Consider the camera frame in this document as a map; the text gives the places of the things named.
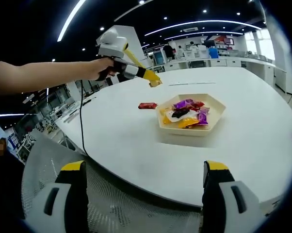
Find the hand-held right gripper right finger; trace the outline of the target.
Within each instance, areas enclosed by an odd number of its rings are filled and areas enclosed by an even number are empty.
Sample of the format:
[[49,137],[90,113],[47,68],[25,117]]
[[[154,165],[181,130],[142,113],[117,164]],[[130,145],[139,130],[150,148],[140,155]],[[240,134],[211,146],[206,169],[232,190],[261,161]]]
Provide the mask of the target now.
[[202,232],[253,233],[260,225],[258,197],[228,167],[205,161],[202,196]]

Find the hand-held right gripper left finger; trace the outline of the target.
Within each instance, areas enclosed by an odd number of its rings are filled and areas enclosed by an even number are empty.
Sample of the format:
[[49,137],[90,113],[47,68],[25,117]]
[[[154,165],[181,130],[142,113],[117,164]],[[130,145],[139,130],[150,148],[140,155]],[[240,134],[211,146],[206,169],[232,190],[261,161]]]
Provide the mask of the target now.
[[68,163],[32,200],[31,230],[88,233],[88,203],[86,162]]

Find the person's left hand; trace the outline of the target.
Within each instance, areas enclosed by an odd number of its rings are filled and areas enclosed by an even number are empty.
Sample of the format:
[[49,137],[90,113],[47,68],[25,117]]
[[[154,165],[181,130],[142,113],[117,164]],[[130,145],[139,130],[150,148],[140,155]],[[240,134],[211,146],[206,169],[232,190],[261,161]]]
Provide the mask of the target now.
[[111,70],[111,67],[114,66],[114,60],[111,58],[105,57],[90,61],[89,66],[88,80],[97,81],[101,73],[105,70],[108,70],[106,77],[115,75],[115,72]]

